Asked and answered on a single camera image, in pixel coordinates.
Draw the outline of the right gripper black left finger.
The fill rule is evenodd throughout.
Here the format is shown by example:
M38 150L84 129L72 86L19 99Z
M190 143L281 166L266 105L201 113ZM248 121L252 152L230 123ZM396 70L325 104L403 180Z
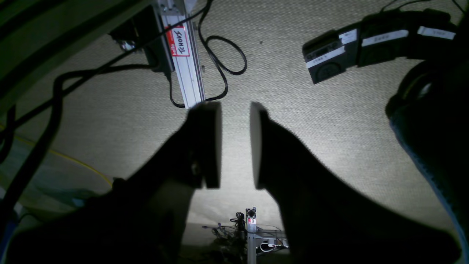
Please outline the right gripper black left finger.
M173 264L196 189L221 184L221 104L200 103L128 179L13 237L9 264Z

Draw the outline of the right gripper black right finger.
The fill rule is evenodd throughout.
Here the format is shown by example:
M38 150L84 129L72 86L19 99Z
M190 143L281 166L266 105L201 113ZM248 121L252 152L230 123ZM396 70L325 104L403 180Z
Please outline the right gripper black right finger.
M254 182L275 199L295 264L453 264L459 243L374 202L251 103Z

